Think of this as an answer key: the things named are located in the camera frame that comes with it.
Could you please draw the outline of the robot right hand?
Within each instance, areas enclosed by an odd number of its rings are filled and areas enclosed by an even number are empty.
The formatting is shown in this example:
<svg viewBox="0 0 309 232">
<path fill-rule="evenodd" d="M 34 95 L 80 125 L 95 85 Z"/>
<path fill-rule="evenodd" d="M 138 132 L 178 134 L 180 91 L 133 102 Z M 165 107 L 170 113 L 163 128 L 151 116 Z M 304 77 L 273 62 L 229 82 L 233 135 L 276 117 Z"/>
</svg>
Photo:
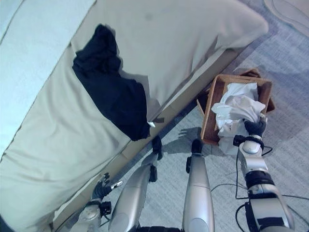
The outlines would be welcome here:
<svg viewBox="0 0 309 232">
<path fill-rule="evenodd" d="M 267 126 L 267 117 L 264 114 L 261 114 L 258 122 L 246 120 L 244 121 L 244 126 L 249 135 L 262 137 Z"/>
</svg>

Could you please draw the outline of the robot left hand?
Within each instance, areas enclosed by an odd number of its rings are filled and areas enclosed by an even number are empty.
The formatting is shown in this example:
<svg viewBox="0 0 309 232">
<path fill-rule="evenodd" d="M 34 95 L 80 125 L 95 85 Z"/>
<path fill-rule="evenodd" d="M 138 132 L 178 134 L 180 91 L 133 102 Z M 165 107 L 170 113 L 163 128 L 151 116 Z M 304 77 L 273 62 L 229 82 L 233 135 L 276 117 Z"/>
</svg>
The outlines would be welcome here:
<svg viewBox="0 0 309 232">
<path fill-rule="evenodd" d="M 123 181 L 117 181 L 113 184 L 110 184 L 110 175 L 109 173 L 105 173 L 103 177 L 97 182 L 92 195 L 91 200 L 103 200 L 112 190 L 122 186 Z"/>
</svg>

